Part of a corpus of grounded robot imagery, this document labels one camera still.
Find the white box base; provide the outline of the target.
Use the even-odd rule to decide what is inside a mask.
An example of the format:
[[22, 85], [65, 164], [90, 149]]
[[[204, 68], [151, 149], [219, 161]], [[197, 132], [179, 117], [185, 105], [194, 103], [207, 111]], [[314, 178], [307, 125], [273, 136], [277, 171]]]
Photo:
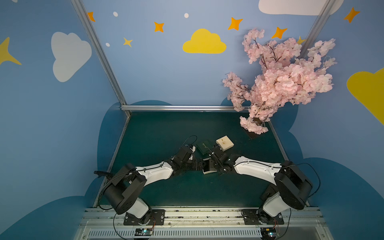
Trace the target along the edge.
[[216, 173], [217, 170], [217, 163], [209, 158], [209, 159], [203, 159], [203, 168], [202, 172], [204, 175], [210, 174], [210, 173]]

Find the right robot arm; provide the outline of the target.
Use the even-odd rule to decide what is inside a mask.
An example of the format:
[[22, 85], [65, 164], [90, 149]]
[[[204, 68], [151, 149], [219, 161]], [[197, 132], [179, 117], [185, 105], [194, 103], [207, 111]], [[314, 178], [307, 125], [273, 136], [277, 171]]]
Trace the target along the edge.
[[258, 217], [269, 220], [287, 209], [305, 208], [313, 184], [293, 162], [267, 163], [240, 155], [228, 156], [218, 145], [209, 151], [209, 156], [222, 173], [236, 172], [267, 181], [275, 187], [275, 192], [258, 209]]

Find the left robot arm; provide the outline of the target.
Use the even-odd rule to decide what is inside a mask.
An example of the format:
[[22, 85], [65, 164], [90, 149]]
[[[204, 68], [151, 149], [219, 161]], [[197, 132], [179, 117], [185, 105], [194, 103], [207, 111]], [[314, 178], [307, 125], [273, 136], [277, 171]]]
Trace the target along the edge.
[[174, 156], [156, 165], [135, 167], [126, 164], [109, 180], [101, 193], [118, 215], [128, 214], [145, 224], [150, 220], [152, 209], [139, 198], [144, 187], [181, 175], [190, 166], [195, 167], [195, 151], [195, 146], [183, 145]]

